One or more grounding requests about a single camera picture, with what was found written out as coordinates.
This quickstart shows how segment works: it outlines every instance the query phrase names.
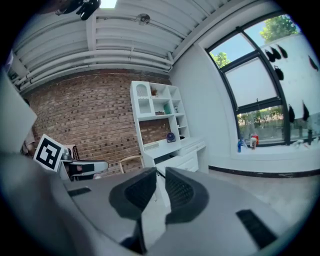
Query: window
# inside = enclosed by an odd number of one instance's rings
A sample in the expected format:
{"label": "window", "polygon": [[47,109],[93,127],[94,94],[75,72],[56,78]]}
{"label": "window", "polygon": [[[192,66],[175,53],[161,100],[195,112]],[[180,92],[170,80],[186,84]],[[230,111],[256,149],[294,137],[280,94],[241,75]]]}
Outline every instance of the window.
{"label": "window", "polygon": [[[320,135],[320,64],[301,29],[289,15],[280,15],[257,23],[244,32],[251,37],[268,57],[267,51],[276,55],[272,66],[283,73],[280,85],[286,103],[291,105],[295,120],[290,124],[290,140],[296,141]],[[310,117],[303,121],[303,102]]]}
{"label": "window", "polygon": [[277,96],[266,68],[254,58],[225,72],[238,107]]}
{"label": "window", "polygon": [[258,134],[259,144],[284,141],[284,115],[282,106],[273,106],[237,115],[240,135],[246,144],[252,134]]}
{"label": "window", "polygon": [[222,68],[254,50],[255,49],[242,35],[237,34],[214,48],[210,52],[210,55],[218,67]]}
{"label": "window", "polygon": [[307,39],[286,14],[251,24],[207,49],[229,93],[239,138],[256,133],[261,146],[270,146],[306,139],[310,131],[319,136],[320,63]]}

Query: white cabinet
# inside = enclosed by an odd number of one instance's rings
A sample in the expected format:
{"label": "white cabinet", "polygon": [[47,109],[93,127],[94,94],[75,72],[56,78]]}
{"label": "white cabinet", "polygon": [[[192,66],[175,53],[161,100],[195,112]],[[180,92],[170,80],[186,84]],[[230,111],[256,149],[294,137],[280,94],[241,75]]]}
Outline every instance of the white cabinet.
{"label": "white cabinet", "polygon": [[[130,95],[134,125],[145,166],[157,167],[164,176],[166,167],[180,168],[189,172],[197,171],[199,169],[197,152],[206,145],[203,139],[190,137],[179,88],[167,84],[132,81]],[[170,131],[176,138],[175,142],[168,143],[163,138],[144,144],[139,122],[157,119],[168,119]]]}

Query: white shelf unit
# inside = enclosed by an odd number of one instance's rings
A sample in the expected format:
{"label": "white shelf unit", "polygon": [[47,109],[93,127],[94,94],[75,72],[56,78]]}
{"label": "white shelf unit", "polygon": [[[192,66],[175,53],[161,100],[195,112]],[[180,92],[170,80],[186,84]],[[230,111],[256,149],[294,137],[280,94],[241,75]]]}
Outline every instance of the white shelf unit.
{"label": "white shelf unit", "polygon": [[[154,96],[151,93],[152,89],[157,91]],[[160,83],[133,81],[131,84],[131,102],[137,121],[168,118],[170,130],[175,135],[176,141],[180,141],[180,135],[184,138],[190,136],[185,109],[177,87]],[[180,125],[183,127],[179,128],[177,121],[179,122],[180,119]]]}
{"label": "white shelf unit", "polygon": [[[156,89],[156,96],[152,96],[152,89]],[[164,176],[166,167],[177,167],[195,172],[199,170],[199,167],[204,166],[202,172],[208,172],[208,163],[204,163],[203,160],[205,142],[202,138],[190,137],[183,101],[177,87],[132,81],[130,96],[134,125],[145,167],[156,167]],[[170,131],[175,135],[176,141],[168,143],[166,139],[162,139],[144,144],[139,122],[166,118],[168,118]],[[157,198],[163,199],[166,206],[170,205],[168,195],[164,196],[166,194],[165,181],[160,176],[157,177],[155,194]]]}

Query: blue bottle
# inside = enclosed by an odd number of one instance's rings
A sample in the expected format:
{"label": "blue bottle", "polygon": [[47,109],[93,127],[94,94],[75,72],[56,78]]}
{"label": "blue bottle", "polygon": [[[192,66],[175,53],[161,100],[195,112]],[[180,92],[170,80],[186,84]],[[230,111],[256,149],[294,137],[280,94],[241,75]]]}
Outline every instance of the blue bottle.
{"label": "blue bottle", "polygon": [[241,140],[238,139],[238,152],[241,153]]}

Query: window sill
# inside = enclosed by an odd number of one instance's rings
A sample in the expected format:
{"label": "window sill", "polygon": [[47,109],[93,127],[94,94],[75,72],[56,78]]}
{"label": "window sill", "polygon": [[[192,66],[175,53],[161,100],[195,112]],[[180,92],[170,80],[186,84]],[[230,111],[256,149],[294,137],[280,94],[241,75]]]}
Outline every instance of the window sill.
{"label": "window sill", "polygon": [[295,146],[293,144],[276,145],[257,147],[256,149],[241,147],[241,152],[233,154],[234,159],[239,160],[283,160],[283,159],[297,159],[306,156],[314,155],[318,158],[320,155],[320,142],[312,142],[311,145],[307,143]]}

